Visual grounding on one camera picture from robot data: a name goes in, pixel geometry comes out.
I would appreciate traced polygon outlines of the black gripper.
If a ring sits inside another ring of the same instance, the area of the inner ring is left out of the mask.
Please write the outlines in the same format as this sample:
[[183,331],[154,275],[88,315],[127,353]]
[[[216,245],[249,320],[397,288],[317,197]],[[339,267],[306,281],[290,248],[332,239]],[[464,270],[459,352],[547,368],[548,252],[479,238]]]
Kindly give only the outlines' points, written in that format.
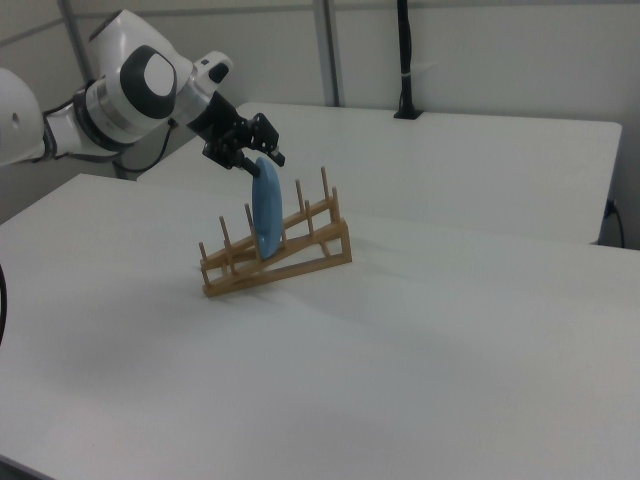
[[244,148],[266,154],[279,167],[285,164],[285,156],[279,150],[279,133],[267,117],[263,113],[251,119],[242,117],[218,92],[187,127],[205,141],[203,155],[227,170],[239,168],[254,178],[260,176],[260,168],[244,155]]

